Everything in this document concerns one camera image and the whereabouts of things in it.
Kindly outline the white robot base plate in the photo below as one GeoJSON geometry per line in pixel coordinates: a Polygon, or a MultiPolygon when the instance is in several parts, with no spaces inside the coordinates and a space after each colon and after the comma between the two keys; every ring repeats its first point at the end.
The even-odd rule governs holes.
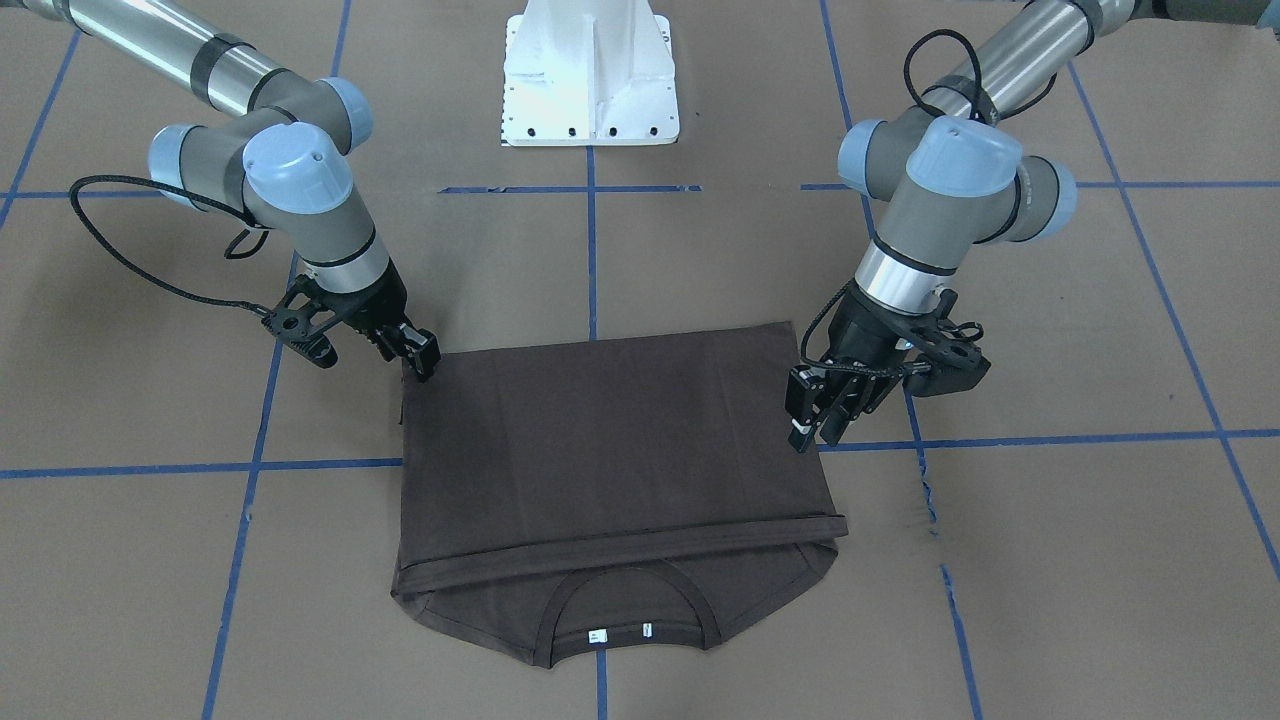
{"type": "Polygon", "coordinates": [[[671,23],[650,3],[530,1],[504,41],[504,146],[678,141],[671,23]]]}

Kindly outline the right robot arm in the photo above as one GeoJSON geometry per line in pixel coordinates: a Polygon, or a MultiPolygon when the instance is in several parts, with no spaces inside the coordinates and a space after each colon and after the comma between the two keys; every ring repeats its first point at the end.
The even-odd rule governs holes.
{"type": "Polygon", "coordinates": [[[236,218],[244,233],[287,234],[300,274],[273,307],[210,299],[253,314],[320,368],[337,363],[328,332],[357,331],[419,380],[440,360],[436,337],[408,318],[404,283],[348,163],[372,133],[367,99],[349,81],[308,81],[252,44],[172,1],[23,1],[134,58],[201,102],[223,127],[174,124],[148,150],[136,184],[200,211],[236,218]]]}

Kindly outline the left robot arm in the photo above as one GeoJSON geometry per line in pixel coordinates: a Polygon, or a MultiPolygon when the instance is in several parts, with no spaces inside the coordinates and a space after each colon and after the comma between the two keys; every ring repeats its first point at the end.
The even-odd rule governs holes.
{"type": "Polygon", "coordinates": [[[791,370],[788,442],[800,454],[837,445],[849,424],[901,387],[931,397],[974,388],[989,370],[978,323],[950,316],[969,249],[1059,232],[1078,187],[1061,164],[1025,154],[1000,123],[1032,108],[1069,61],[1133,19],[1277,28],[1275,1],[1029,1],[966,60],[925,88],[904,81],[911,106],[895,120],[852,126],[841,181],[886,202],[852,278],[819,311],[827,350],[791,370]]]}

